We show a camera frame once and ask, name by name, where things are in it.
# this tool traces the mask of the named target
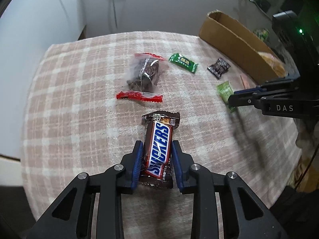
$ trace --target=black cable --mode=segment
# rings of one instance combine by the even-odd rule
[[[297,185],[295,186],[295,190],[297,190],[297,188],[299,187],[299,185],[300,185],[302,179],[305,177],[307,171],[309,170],[309,168],[310,168],[310,166],[311,166],[311,164],[312,164],[312,162],[313,162],[315,156],[317,155],[318,149],[319,149],[319,143],[318,143],[318,145],[317,145],[317,148],[315,149],[315,152],[314,152],[312,158],[310,159],[310,162],[309,162],[308,165],[307,165],[307,168],[305,169],[305,171],[303,172],[303,174],[302,174],[302,175],[300,176],[300,178],[298,179],[298,183],[297,183]]]

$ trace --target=plaid tablecloth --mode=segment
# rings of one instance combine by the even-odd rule
[[[116,100],[135,52],[165,58],[179,52],[199,66],[192,74],[169,65],[158,82],[162,104]],[[231,68],[217,80],[207,66],[220,56]],[[229,113],[216,85],[229,80],[234,90],[243,89],[240,74],[196,36],[132,32],[52,45],[31,84],[23,128],[22,175],[35,217],[79,172],[93,175],[119,163],[144,140],[141,116],[155,110],[179,111],[173,139],[184,152],[211,171],[237,172],[270,207],[299,159],[297,130],[292,119],[267,117],[254,107]],[[139,186],[123,196],[127,238],[189,238],[192,196],[174,187]]]

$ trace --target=red and clear package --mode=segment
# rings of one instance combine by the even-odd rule
[[[163,102],[163,95],[156,87],[160,74],[167,68],[167,60],[151,53],[135,53],[127,72],[125,84],[117,99],[133,99],[146,102]]]

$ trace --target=brown box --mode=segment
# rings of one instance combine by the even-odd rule
[[[278,77],[257,53],[268,52],[277,57],[274,52],[241,23],[221,11],[213,11],[207,15],[199,37],[228,56],[256,83],[262,84]]]

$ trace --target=metal screw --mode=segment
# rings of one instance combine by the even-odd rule
[[[124,168],[124,166],[121,165],[121,164],[117,164],[117,165],[114,166],[114,169],[115,169],[116,171],[120,171],[120,170],[122,170],[123,168]]]
[[[235,173],[235,172],[229,172],[229,173],[227,173],[227,175],[231,179],[236,179],[237,178],[237,173]]]
[[[86,177],[87,177],[87,174],[86,174],[85,172],[81,172],[81,173],[78,174],[78,178],[79,178],[80,180],[83,180],[83,179],[85,179]]]
[[[200,165],[199,164],[192,164],[191,165],[191,168],[195,171],[199,170],[200,169]]]

